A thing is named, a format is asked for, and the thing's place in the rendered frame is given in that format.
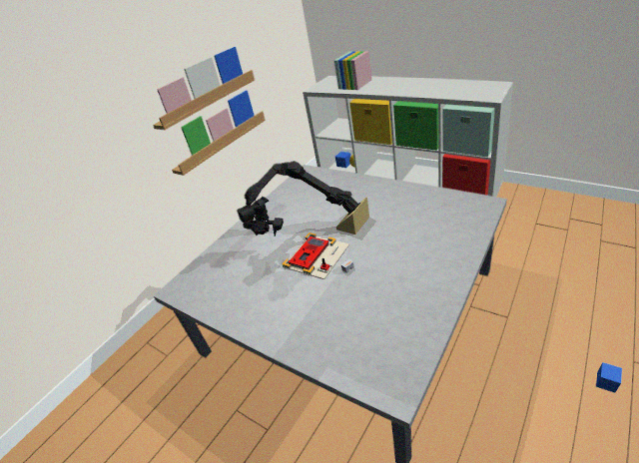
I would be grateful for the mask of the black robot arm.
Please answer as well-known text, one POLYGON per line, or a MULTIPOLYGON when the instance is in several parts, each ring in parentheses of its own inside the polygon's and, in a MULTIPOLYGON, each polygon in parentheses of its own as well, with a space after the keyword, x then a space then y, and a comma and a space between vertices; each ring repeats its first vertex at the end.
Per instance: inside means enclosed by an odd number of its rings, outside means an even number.
MULTIPOLYGON (((273 164, 273 166, 260 178, 258 182, 247 188, 244 197, 246 205, 237 209, 239 219, 242 223, 247 222, 257 216, 262 216, 267 212, 266 205, 269 200, 265 197, 261 197, 256 200, 262 188, 274 177, 275 174, 289 176, 294 179, 299 179, 309 184, 313 188, 322 192, 326 196, 326 200, 332 204, 343 206, 349 214, 352 213, 359 204, 352 197, 350 191, 343 191, 339 188, 330 187, 321 180, 312 176, 305 171, 302 165, 296 161, 285 162, 280 164, 273 164), (254 202, 252 204, 252 202, 254 202)), ((270 226, 266 219, 255 220, 254 232, 255 234, 265 234, 268 232, 270 226)))

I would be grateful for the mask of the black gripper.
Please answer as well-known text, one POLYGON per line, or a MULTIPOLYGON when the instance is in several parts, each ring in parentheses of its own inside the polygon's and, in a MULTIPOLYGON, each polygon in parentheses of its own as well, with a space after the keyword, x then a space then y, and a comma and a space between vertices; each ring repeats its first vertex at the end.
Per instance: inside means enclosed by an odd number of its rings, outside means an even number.
MULTIPOLYGON (((253 221, 254 218, 248 220, 247 222, 243 223, 243 228, 247 229, 247 230, 251 230, 253 233, 254 232, 254 226, 255 226, 255 221, 253 221)), ((269 221, 269 216, 267 213, 265 213, 262 216, 257 216, 255 215, 255 219, 259 219, 260 221, 262 219, 266 219, 268 222, 268 225, 273 225, 273 231, 274 231, 274 236, 276 236, 276 233, 278 230, 282 229, 284 220, 282 218, 275 218, 273 221, 269 221)))

